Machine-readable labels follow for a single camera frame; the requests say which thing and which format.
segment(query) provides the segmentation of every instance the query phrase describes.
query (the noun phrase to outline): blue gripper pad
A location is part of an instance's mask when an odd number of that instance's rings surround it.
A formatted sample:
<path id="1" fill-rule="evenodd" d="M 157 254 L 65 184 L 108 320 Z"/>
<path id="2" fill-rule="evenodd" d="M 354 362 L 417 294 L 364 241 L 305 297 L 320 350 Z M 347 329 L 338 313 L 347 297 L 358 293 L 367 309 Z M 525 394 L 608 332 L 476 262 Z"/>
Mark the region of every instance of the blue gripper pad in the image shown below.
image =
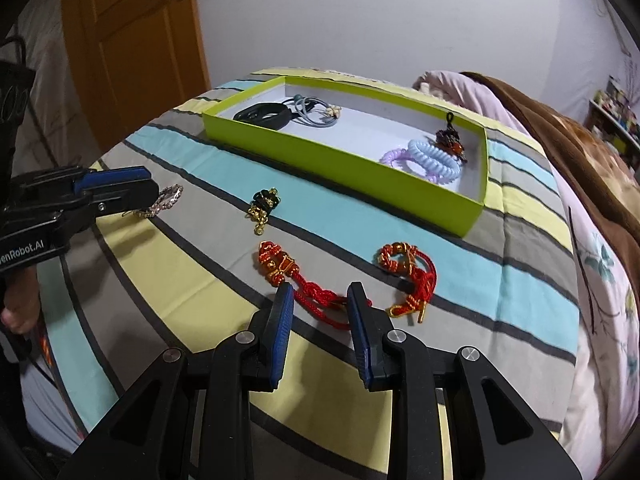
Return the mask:
<path id="1" fill-rule="evenodd" d="M 293 287 L 283 283 L 278 287 L 271 307 L 271 316 L 277 316 L 277 327 L 271 345 L 271 387 L 276 389 L 284 373 L 284 361 L 289 345 L 289 333 L 293 321 Z"/>
<path id="2" fill-rule="evenodd" d="M 145 180 L 151 178 L 151 173 L 144 166 L 133 168 L 119 168 L 118 170 L 92 171 L 87 173 L 80 180 L 74 183 L 74 193 L 78 194 L 83 189 L 108 186 L 120 182 L 131 182 L 133 180 Z"/>
<path id="3" fill-rule="evenodd" d="M 351 285 L 347 289 L 347 315 L 349 316 L 349 326 L 351 327 L 351 338 L 353 339 L 353 350 L 356 354 L 356 365 L 358 373 L 364 387 L 368 390 L 371 386 L 373 373 L 371 371 L 371 346 L 367 333 L 364 330 L 360 311 L 356 304 Z"/>

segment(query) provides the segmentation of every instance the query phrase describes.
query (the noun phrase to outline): red bracelet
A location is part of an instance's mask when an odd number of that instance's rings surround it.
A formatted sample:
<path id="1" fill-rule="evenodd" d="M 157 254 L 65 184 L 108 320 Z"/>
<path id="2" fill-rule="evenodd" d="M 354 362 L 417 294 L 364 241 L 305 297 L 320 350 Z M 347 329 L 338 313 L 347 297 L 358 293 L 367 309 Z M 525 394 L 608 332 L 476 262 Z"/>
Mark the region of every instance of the red bracelet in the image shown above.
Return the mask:
<path id="1" fill-rule="evenodd" d="M 340 310 L 347 303 L 347 298 L 339 296 L 331 290 L 324 290 L 314 282 L 308 282 L 300 275 L 300 267 L 296 261 L 273 242 L 260 242 L 258 261 L 264 265 L 267 271 L 267 281 L 273 286 L 279 286 L 285 276 L 291 277 L 297 284 L 298 290 L 294 291 L 296 301 L 305 307 L 315 318 L 340 330 L 348 330 L 349 323 L 336 321 L 327 316 L 324 308 Z"/>
<path id="2" fill-rule="evenodd" d="M 393 256 L 403 254 L 405 259 L 394 260 Z M 415 257 L 418 256 L 424 261 L 427 269 L 423 270 L 415 264 Z M 418 247 L 411 246 L 406 242 L 395 242 L 387 244 L 380 249 L 378 263 L 389 272 L 394 274 L 404 274 L 414 282 L 414 293 L 407 295 L 403 304 L 396 304 L 389 307 L 386 312 L 390 317 L 400 317 L 412 312 L 419 312 L 418 323 L 424 320 L 424 310 L 431 301 L 433 291 L 436 288 L 438 277 L 436 267 L 430 257 L 418 250 Z"/>

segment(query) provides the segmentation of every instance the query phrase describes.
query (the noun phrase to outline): striped tablecloth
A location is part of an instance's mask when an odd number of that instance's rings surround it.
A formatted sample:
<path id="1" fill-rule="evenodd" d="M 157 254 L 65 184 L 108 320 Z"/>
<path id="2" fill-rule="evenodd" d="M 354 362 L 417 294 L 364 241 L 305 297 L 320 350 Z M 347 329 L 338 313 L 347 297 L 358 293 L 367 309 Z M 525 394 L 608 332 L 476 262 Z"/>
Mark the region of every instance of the striped tablecloth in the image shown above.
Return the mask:
<path id="1" fill-rule="evenodd" d="M 206 141 L 201 111 L 274 75 L 369 85 L 449 108 L 488 129 L 486 207 L 464 239 L 416 225 L 318 183 Z M 382 271 L 386 243 L 417 245 L 438 270 L 423 324 L 394 320 L 427 345 L 479 348 L 549 430 L 560 430 L 574 377 L 578 308 L 570 232 L 534 140 L 413 90 L 332 72 L 273 69 L 232 81 L 132 134 L 98 168 L 144 165 L 160 187 L 181 184 L 152 220 L 101 218 L 64 257 L 38 266 L 56 377 L 81 431 L 90 431 L 165 348 L 197 352 L 242 330 L 274 289 L 258 272 L 260 240 L 280 244 L 305 277 L 344 293 L 360 281 L 377 308 L 411 285 Z M 282 203 L 263 237 L 245 218 L 257 190 Z M 252 394 L 257 478 L 384 478 L 391 396 L 364 390 L 349 333 L 296 305 L 284 378 Z M 441 406 L 441 418 L 446 416 Z M 442 424 L 450 476 L 447 426 Z M 193 456 L 197 466 L 197 453 Z"/>

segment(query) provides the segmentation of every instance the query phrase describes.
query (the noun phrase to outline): human hand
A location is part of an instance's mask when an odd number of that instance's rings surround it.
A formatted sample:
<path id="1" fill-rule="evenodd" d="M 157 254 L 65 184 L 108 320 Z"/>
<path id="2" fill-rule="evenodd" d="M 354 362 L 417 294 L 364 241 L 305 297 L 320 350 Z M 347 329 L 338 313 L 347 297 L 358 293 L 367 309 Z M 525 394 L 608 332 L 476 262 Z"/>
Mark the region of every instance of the human hand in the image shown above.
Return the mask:
<path id="1" fill-rule="evenodd" d="M 2 323 L 15 334 L 31 330 L 40 316 L 38 276 L 35 267 L 20 269 L 6 277 Z"/>

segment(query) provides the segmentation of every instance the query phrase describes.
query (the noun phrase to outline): purple coil hair tie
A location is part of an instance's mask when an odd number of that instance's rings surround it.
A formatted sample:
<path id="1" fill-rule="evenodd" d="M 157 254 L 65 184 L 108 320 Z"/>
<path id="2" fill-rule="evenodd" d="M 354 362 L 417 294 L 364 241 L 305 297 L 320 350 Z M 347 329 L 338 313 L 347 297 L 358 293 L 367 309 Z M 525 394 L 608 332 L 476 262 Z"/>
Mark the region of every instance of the purple coil hair tie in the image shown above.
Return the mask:
<path id="1" fill-rule="evenodd" d="M 412 160 L 415 162 L 414 158 L 409 154 L 408 149 L 396 148 L 395 150 L 386 152 L 380 159 L 380 163 L 385 164 L 386 166 L 393 167 L 396 160 Z M 423 177 L 423 179 L 428 180 L 432 184 L 437 184 L 439 181 L 439 177 L 440 176 L 438 174 L 427 171 L 427 174 Z"/>

